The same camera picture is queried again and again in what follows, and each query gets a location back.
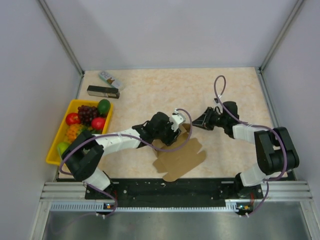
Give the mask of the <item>brown cardboard paper box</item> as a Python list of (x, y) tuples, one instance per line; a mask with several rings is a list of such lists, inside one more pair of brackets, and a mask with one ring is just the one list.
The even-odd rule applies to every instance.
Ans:
[[(153, 162), (153, 166), (159, 174), (164, 174), (162, 179), (166, 182), (174, 182), (183, 177), (185, 174), (203, 163), (207, 158), (207, 152), (202, 149), (202, 144), (197, 138), (193, 137), (187, 140), (191, 126), (184, 123), (180, 127), (181, 133), (176, 142), (170, 146), (166, 146), (160, 140), (154, 140), (153, 146), (162, 149), (162, 151), (154, 150), (157, 159)], [(187, 141), (179, 150), (167, 152), (178, 148)]]

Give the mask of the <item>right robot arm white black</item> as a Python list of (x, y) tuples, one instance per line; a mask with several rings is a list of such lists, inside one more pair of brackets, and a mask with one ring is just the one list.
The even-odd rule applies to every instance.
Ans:
[(297, 168), (300, 159), (285, 127), (269, 129), (242, 124), (238, 119), (237, 104), (225, 101), (222, 107), (208, 107), (200, 117), (192, 121), (192, 125), (207, 131), (219, 127), (230, 138), (255, 145), (257, 163), (239, 172), (234, 178), (234, 194), (245, 198), (251, 193), (252, 187), (260, 185), (263, 180), (275, 179), (282, 172)]

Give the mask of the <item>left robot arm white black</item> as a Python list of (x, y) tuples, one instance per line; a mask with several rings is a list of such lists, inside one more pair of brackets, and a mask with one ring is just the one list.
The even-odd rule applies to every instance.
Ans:
[(185, 121), (177, 111), (171, 116), (157, 112), (151, 120), (124, 131), (92, 134), (85, 130), (62, 153), (62, 161), (75, 180), (93, 186), (97, 194), (106, 199), (113, 194), (114, 187), (109, 176), (98, 168), (103, 156), (125, 149), (139, 149), (155, 140), (170, 146), (177, 140), (180, 126)]

